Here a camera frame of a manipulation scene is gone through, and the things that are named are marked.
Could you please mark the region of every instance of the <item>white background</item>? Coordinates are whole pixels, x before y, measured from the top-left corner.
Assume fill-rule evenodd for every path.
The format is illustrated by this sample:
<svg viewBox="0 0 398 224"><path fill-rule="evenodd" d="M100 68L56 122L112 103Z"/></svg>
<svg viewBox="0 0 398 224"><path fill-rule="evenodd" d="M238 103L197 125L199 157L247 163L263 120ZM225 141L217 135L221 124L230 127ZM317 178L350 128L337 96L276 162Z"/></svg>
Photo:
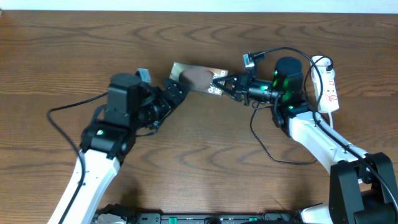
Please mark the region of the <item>white background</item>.
<svg viewBox="0 0 398 224"><path fill-rule="evenodd" d="M398 13L398 0L0 0L33 10Z"/></svg>

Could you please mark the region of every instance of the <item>white power strip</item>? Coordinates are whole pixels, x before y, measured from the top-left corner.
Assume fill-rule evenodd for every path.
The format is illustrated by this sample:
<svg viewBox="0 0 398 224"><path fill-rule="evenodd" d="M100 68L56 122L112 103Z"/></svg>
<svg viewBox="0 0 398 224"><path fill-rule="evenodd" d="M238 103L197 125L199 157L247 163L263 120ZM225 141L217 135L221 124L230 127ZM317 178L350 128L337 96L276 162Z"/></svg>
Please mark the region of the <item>white power strip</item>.
<svg viewBox="0 0 398 224"><path fill-rule="evenodd" d="M322 57L321 55L314 56L312 57L312 60L315 62L321 57ZM334 69L331 69L330 71L326 70L327 66L329 66L330 64L331 61L328 58L323 58L316 63L319 72L321 73L322 84L323 84L323 93L321 101L318 105L318 111L320 113L329 114L330 126L333 128L331 112L336 111L339 108L339 105L338 105L338 98L337 98L336 85L335 85L335 74L336 74L335 70ZM314 67L312 67L311 69L311 78L313 82L313 87L315 89L315 98L318 99L321 90L321 85L319 82L318 73Z"/></svg>

